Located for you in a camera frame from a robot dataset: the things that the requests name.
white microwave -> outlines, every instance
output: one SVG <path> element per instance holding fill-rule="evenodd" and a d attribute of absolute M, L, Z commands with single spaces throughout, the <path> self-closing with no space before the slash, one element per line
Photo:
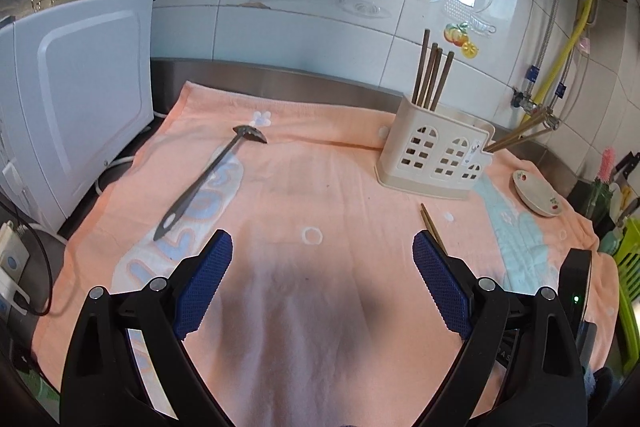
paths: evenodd
<path fill-rule="evenodd" d="M 153 120 L 153 0 L 79 0 L 0 28 L 0 187 L 58 230 Z"/>

metal screw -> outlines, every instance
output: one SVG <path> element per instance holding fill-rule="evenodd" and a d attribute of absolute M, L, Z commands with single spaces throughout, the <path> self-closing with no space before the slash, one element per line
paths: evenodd
<path fill-rule="evenodd" d="M 166 279 L 164 277 L 156 277 L 149 283 L 149 288 L 154 292 L 159 292 L 166 288 Z"/>
<path fill-rule="evenodd" d="M 556 298 L 556 292 L 554 292 L 551 288 L 547 286 L 542 288 L 542 290 L 540 290 L 540 293 L 548 301 L 552 301 L 553 299 Z"/>
<path fill-rule="evenodd" d="M 493 279 L 489 279 L 489 277 L 482 277 L 482 279 L 478 281 L 478 285 L 488 292 L 495 290 L 495 281 Z"/>
<path fill-rule="evenodd" d="M 91 288 L 91 291 L 89 292 L 89 296 L 92 299 L 99 299 L 100 297 L 102 297 L 102 295 L 104 294 L 104 288 L 102 286 L 96 286 L 94 288 Z"/>

white flower print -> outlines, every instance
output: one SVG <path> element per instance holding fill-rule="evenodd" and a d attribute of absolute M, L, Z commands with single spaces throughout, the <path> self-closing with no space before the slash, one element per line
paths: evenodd
<path fill-rule="evenodd" d="M 268 127 L 271 125 L 271 111 L 254 112 L 254 119 L 249 122 L 253 127 Z"/>

blue gripper pad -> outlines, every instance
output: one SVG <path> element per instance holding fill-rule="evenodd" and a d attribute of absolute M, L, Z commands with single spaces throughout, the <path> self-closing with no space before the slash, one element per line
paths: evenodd
<path fill-rule="evenodd" d="M 208 244 L 200 254 L 200 264 L 184 286 L 175 303 L 174 333 L 183 341 L 187 333 L 196 331 L 220 281 L 231 263 L 233 243 L 228 233 L 221 231 L 218 240 Z"/>
<path fill-rule="evenodd" d="M 414 263 L 450 331 L 468 339 L 472 327 L 469 301 L 426 232 L 414 237 Z"/>

towel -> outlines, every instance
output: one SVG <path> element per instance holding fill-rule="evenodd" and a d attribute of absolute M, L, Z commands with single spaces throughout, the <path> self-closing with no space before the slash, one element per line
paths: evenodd
<path fill-rule="evenodd" d="M 462 345 L 412 259 L 412 240 L 424 228 L 420 203 L 450 255 L 477 277 L 514 290 L 532 283 L 522 266 L 535 266 L 541 284 L 557 287 L 568 250 L 592 250 L 587 318 L 598 325 L 591 365 L 601 367 L 618 279 L 613 260 L 596 253 L 590 223 L 565 201 L 559 217 L 532 216 L 510 178 L 515 169 L 539 172 L 507 151 L 495 154 L 484 185 L 464 201 L 382 187 L 373 167 L 393 119 L 187 83 L 159 131 L 68 243 L 52 311 L 39 320 L 33 340 L 45 374 L 59 386 L 76 318 L 93 286 L 115 293 L 167 277 L 224 229 L 234 241 L 233 260 L 200 329 L 184 345 L 234 424 L 412 425 Z M 259 126 L 269 143 L 240 142 L 188 213 L 155 243 L 167 208 L 233 137 L 232 127 L 247 123 Z M 498 200 L 496 214 L 491 207 Z M 496 225 L 500 220 L 504 226 Z M 527 250 L 525 263 L 513 259 L 518 248 Z M 172 413 L 142 335 L 130 337 L 154 406 Z M 503 376 L 496 364 L 475 414 L 490 409 Z"/>

